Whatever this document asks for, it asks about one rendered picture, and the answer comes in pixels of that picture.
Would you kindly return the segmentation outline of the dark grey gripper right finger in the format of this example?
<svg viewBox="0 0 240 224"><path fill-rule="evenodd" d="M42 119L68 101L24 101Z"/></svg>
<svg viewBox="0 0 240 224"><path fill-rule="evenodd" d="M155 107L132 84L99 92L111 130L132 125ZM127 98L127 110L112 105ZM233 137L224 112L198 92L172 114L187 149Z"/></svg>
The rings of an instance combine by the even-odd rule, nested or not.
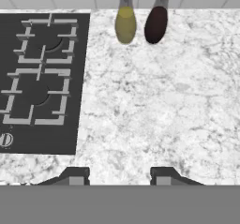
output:
<svg viewBox="0 0 240 224"><path fill-rule="evenodd" d="M150 169L151 186L200 186L201 183L181 176L174 167L152 167Z"/></svg>

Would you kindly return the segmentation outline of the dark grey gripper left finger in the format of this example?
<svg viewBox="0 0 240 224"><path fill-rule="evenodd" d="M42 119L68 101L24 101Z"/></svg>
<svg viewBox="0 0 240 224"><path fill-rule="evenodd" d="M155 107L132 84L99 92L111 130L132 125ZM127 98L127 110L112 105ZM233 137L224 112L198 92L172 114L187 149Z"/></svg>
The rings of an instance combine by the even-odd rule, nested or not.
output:
<svg viewBox="0 0 240 224"><path fill-rule="evenodd" d="M39 183L40 186L89 186L89 167L66 167L59 176Z"/></svg>

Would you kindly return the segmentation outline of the dark brown glass bottle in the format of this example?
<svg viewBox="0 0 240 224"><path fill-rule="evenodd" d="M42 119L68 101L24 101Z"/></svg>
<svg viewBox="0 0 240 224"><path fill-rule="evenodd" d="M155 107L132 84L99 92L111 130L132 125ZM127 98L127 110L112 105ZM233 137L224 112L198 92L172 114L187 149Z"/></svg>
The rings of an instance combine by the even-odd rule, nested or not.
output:
<svg viewBox="0 0 240 224"><path fill-rule="evenodd" d="M169 0L156 0L144 27L144 36L148 43L157 44L164 37L168 25Z"/></svg>

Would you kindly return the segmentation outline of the yellow oil glass bottle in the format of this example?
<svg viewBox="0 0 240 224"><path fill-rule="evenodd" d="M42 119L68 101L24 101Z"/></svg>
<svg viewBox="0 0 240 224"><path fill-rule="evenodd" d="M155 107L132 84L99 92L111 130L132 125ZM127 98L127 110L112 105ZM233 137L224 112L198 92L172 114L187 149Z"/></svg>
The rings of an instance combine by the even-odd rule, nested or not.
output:
<svg viewBox="0 0 240 224"><path fill-rule="evenodd" d="M137 23L132 0L119 0L114 29L122 44L129 44L135 37Z"/></svg>

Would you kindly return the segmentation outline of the black gas hob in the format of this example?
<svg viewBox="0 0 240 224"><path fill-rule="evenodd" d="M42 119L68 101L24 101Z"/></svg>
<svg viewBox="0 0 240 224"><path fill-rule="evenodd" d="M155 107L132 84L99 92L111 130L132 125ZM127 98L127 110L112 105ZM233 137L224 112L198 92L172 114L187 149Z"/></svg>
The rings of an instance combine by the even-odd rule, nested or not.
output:
<svg viewBox="0 0 240 224"><path fill-rule="evenodd" d="M0 154L76 152L88 13L0 14Z"/></svg>

